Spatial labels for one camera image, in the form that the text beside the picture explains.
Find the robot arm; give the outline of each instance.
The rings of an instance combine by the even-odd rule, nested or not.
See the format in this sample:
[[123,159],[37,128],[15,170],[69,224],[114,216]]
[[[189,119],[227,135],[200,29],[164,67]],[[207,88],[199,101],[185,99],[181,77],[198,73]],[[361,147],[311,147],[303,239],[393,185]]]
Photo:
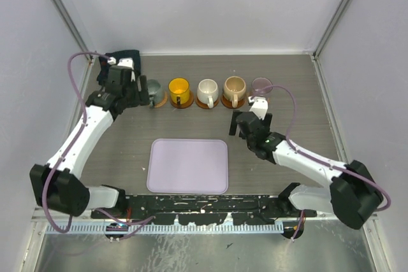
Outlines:
[[[110,67],[105,90],[97,90],[89,96],[86,125],[53,176],[47,193],[50,209],[75,217],[86,209],[111,208],[110,212],[114,214],[126,210],[124,190],[111,186],[85,187],[80,178],[96,143],[117,116],[126,108],[148,105],[149,102],[146,77],[135,74],[132,59],[121,59],[117,66]],[[36,164],[31,169],[30,179],[38,205],[42,206],[41,194],[50,168],[56,165],[82,125],[83,117],[57,153],[45,165]]]
[[[270,132],[272,114],[267,114],[265,98],[255,97],[251,102],[250,111],[237,111],[233,115],[240,128],[240,137],[247,141],[248,149],[260,159],[293,169],[322,186],[291,184],[284,191],[288,204],[297,210],[334,213],[345,225],[359,229],[381,204],[383,195],[369,184],[334,168],[346,168],[373,181],[366,167],[358,161],[347,165],[327,159],[291,141],[295,147],[293,149],[284,135]],[[312,159],[299,154],[299,151]]]

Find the black cloth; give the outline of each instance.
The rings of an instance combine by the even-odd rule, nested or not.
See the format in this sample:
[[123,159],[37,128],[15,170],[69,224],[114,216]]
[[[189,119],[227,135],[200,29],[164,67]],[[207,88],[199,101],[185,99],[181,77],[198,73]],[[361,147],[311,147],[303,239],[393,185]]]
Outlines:
[[[139,50],[121,50],[112,53],[105,54],[108,57],[114,57],[116,59],[116,63],[119,63],[120,59],[125,59],[131,57],[135,64],[134,71],[135,76],[138,77],[142,73],[142,65],[140,64],[140,52]],[[96,80],[98,81],[99,85],[103,85],[108,78],[109,67],[110,65],[106,62],[106,59],[103,57],[99,57],[99,63],[101,63],[101,72],[99,73]]]

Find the table surface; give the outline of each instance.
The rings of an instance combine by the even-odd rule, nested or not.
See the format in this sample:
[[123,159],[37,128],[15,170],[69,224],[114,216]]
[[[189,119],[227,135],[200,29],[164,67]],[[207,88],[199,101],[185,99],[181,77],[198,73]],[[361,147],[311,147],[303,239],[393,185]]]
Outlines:
[[[99,89],[91,72],[86,96]],[[298,117],[291,139],[325,157],[337,159],[333,135],[326,116],[321,91],[308,55],[212,55],[143,56],[142,73],[158,80],[166,89],[172,78],[186,78],[192,91],[205,78],[214,79],[220,88],[229,76],[241,76],[250,87],[263,76],[273,84],[284,85],[295,95]],[[241,110],[248,110],[244,105]],[[269,112],[271,130],[282,134],[292,118],[291,98],[273,89]],[[219,139],[228,145],[229,188],[227,194],[279,194],[291,182],[316,185],[312,180],[288,168],[258,159],[244,140],[228,136],[232,110],[221,103],[203,110],[195,103],[184,110],[163,107],[130,108],[104,133],[89,157],[82,181],[86,185],[111,185],[127,194],[150,194],[146,187],[150,148],[158,138]]]

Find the white mug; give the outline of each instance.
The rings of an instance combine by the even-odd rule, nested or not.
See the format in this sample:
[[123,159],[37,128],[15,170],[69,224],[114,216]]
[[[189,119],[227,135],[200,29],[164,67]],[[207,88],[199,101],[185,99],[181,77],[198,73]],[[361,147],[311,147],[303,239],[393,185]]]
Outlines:
[[204,79],[198,84],[197,98],[201,103],[206,104],[209,108],[214,107],[214,102],[218,99],[217,82],[211,79]]

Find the mug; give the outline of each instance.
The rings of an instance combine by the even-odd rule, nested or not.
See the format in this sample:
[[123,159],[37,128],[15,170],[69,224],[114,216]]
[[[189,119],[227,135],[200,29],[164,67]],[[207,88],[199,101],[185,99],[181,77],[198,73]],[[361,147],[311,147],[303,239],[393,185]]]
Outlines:
[[147,80],[147,91],[149,92],[151,108],[164,100],[164,89],[157,80]]
[[173,79],[169,83],[168,89],[171,100],[177,105],[184,104],[190,99],[190,85],[186,79]]
[[204,79],[198,84],[197,99],[206,104],[209,108],[214,107],[214,102],[218,99],[217,82],[211,79]]
[[250,96],[268,98],[272,89],[272,82],[269,79],[256,78],[254,81],[252,81],[252,90]]
[[247,85],[239,76],[231,76],[224,83],[224,97],[232,102],[233,108],[238,106],[238,101],[245,96],[246,91]]

